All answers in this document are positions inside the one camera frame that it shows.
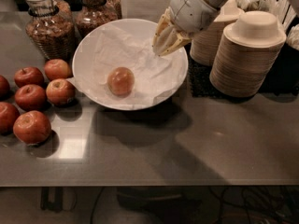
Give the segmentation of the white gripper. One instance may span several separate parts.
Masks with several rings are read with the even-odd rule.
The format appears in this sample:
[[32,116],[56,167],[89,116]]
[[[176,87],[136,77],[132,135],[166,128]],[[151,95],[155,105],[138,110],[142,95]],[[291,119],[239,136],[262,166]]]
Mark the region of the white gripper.
[[186,33],[205,30],[219,14],[217,0],[170,0],[152,40],[156,55],[165,56],[192,41]]

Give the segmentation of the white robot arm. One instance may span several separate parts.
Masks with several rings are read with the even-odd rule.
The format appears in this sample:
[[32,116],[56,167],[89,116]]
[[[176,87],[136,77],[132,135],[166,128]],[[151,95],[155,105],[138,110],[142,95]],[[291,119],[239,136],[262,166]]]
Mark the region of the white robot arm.
[[152,40],[156,55],[164,56],[190,43],[220,14],[228,0],[170,0]]

